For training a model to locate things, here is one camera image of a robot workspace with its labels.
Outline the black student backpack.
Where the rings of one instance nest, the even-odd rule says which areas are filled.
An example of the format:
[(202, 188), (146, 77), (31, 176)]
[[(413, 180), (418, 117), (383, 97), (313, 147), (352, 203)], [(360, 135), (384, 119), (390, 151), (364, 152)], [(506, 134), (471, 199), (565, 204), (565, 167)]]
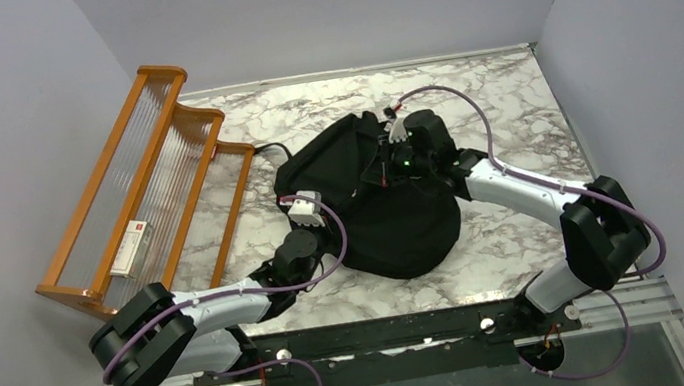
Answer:
[(372, 112), (335, 121), (279, 166), (277, 196), (315, 191), (345, 225), (334, 230), (331, 255), (347, 246), (342, 264), (391, 279), (423, 276), (441, 264), (459, 240), (461, 210), (447, 185), (424, 178), (388, 187), (364, 179), (381, 173), (378, 137), (385, 124)]

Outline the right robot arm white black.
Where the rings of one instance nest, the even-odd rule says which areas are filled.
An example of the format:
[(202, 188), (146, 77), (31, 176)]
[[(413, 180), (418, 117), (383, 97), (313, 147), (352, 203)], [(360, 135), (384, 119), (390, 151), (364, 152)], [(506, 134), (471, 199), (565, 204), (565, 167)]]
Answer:
[(564, 258), (515, 298), (514, 321), (524, 333), (541, 333), (576, 297), (610, 290), (651, 243), (611, 177), (555, 180), (508, 166), (490, 151), (462, 149), (432, 110), (384, 122), (377, 144), (373, 166), (381, 187), (432, 180), (460, 199), (508, 207), (561, 232)]

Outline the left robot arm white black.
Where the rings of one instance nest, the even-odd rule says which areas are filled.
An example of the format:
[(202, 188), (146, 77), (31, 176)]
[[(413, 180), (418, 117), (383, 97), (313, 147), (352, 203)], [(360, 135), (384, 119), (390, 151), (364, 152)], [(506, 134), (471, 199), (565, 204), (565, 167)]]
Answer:
[(244, 379), (255, 361), (242, 326), (282, 315), (333, 273), (321, 262), (341, 237), (330, 227), (293, 229), (271, 259), (223, 287), (171, 292), (159, 282), (145, 285), (90, 339), (103, 383), (159, 386), (207, 371)]

